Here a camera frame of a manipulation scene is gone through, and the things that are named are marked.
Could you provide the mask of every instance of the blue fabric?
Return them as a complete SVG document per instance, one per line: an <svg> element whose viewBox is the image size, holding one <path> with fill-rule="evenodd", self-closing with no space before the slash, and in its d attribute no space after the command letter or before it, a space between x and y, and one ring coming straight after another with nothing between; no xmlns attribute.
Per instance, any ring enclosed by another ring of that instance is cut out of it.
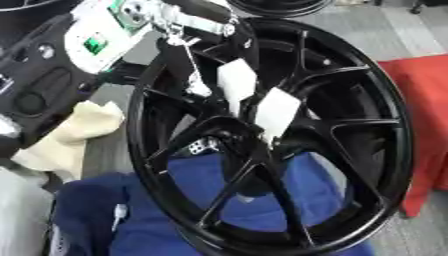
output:
<svg viewBox="0 0 448 256"><path fill-rule="evenodd" d="M168 169L177 185L206 208L224 186L219 166L219 156L209 155L171 161ZM284 182L306 225L323 222L341 207L332 178L309 154L290 162ZM130 214L112 234L113 209L120 203L128 205ZM282 231L286 227L284 214L272 195L249 204L235 197L222 218L252 230ZM111 173L65 185L57 197L54 222L72 243L69 256L200 255L182 240L135 175ZM373 252L362 243L333 255L371 256Z"/></svg>

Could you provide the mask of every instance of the red surface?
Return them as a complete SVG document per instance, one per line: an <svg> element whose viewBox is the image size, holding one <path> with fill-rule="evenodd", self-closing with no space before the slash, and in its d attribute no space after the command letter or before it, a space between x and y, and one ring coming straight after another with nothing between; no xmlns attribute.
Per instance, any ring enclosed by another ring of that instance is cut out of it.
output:
<svg viewBox="0 0 448 256"><path fill-rule="evenodd" d="M414 174L403 209L414 217L432 189L448 190L448 55L380 65L403 93L413 122Z"/></svg>

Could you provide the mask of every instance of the gray floor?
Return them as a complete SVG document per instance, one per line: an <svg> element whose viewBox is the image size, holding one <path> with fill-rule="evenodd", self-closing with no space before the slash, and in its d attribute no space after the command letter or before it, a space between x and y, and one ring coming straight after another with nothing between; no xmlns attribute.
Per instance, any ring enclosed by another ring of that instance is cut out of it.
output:
<svg viewBox="0 0 448 256"><path fill-rule="evenodd" d="M331 31L379 61L446 53L448 8L427 8L416 16L407 12L410 5L409 1L389 0L382 8L331 6L297 20ZM155 55L156 37L150 35L128 60L149 63ZM94 101L113 100L125 110L131 92L131 87L105 86ZM122 127L111 136L90 141L85 176L132 171L125 139ZM448 256L448 194L433 193L417 218L395 216L371 242L378 256Z"/></svg>

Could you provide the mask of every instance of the black wheel rim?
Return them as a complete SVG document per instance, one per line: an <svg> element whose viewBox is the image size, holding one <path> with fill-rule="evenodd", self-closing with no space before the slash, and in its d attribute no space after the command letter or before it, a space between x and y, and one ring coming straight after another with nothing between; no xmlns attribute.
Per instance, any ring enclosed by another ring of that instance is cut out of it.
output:
<svg viewBox="0 0 448 256"><path fill-rule="evenodd" d="M253 15L273 18L304 16L328 6L332 0L229 0L231 4Z"/></svg>
<svg viewBox="0 0 448 256"><path fill-rule="evenodd" d="M304 102L292 128L271 153L285 159L303 151L320 153L346 175L351 183L351 202L346 202L338 214L325 222L305 227L299 218L293 217L299 216L299 212L291 204L278 177L269 172L270 162L263 162L263 166L268 167L260 169L259 158L248 158L245 166L249 167L251 161L256 163L257 168L253 172L270 185L279 199L288 223L285 232L256 232L217 221L216 212L222 209L223 201L234 195L235 190L231 186L205 211L191 203L167 171L168 155L203 136L213 136L223 143L229 138L243 137L247 139L245 143L253 143L250 144L252 148L257 148L260 144L252 135L259 131L248 122L225 116L222 112L210 114L219 110L210 107L207 102L199 103L192 98L183 98L175 90L166 90L173 88L173 80L161 58L157 58L143 75L130 105L128 137L136 173L152 198L179 226L184 237L207 254L316 255L353 246L381 228L397 211L410 183L412 132L402 98L375 62L328 32L292 21L255 18L249 19L249 22L261 46L259 78L262 85L258 87L257 95L264 95L266 89L278 86ZM224 48L198 44L194 53L199 67L210 67L208 72L213 73L210 70L228 61ZM327 66L310 69L310 63L316 60ZM354 101L350 101L353 95L367 95L369 100L354 97ZM337 103L340 106L333 106L333 99L339 99ZM360 102L373 104L375 111L367 111L364 105L359 105ZM201 117L192 129L169 143L161 142L160 138L161 134L174 130L173 124L164 123L162 128L154 128L160 122L152 117L157 109L170 116L167 119L179 120L176 112L169 112L167 106ZM312 108L320 118L309 117L304 108ZM336 131L346 128L346 132ZM357 146L347 147L347 143L353 144L352 136L356 130L374 134L373 138L368 137L374 143L366 146L362 140L359 141L359 137L355 137L354 144ZM348 140L342 141L340 135ZM382 152L378 177L366 176L370 175L371 170L360 172L362 161L358 162L358 159L363 157L356 154L359 151L369 154ZM266 156L266 151L262 155L264 159L271 159L271 155ZM229 184L235 185L248 173L252 174L248 169L242 167L233 177L235 182Z"/></svg>

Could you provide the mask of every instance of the white block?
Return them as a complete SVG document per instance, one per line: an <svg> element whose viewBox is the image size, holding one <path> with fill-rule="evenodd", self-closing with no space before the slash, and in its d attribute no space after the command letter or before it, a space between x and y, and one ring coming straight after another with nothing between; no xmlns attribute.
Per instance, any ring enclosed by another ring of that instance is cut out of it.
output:
<svg viewBox="0 0 448 256"><path fill-rule="evenodd" d="M243 59L237 59L218 68L218 85L223 89L230 112L238 116L241 101L254 95L257 74Z"/></svg>
<svg viewBox="0 0 448 256"><path fill-rule="evenodd" d="M281 138L294 120L301 101L296 97L272 88L260 102L255 124L263 128L264 139L271 144L274 138Z"/></svg>

